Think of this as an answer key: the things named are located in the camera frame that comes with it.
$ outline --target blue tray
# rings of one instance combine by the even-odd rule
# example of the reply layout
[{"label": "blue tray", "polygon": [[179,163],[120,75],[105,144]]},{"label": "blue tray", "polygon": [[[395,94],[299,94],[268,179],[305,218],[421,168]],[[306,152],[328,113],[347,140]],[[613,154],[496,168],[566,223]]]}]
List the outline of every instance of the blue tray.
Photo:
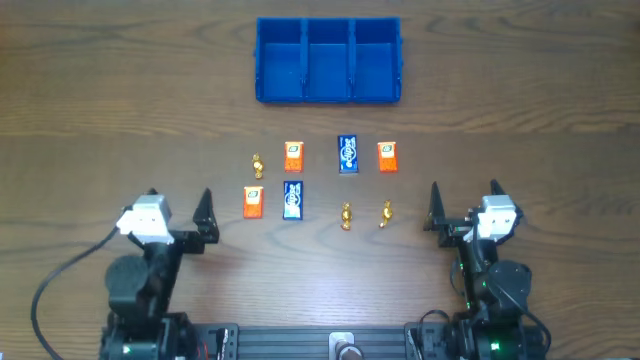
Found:
[{"label": "blue tray", "polygon": [[261,102],[390,103],[402,92],[399,18],[258,18]]}]

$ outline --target blue candy package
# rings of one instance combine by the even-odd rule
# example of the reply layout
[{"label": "blue candy package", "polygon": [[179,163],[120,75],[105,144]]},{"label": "blue candy package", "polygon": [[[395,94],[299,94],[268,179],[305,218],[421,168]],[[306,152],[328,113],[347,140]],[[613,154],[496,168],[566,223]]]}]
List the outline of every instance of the blue candy package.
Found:
[{"label": "blue candy package", "polygon": [[340,173],[353,174],[358,172],[358,150],[355,135],[338,136],[338,151],[340,153]]},{"label": "blue candy package", "polygon": [[302,181],[284,182],[284,220],[302,220]]}]

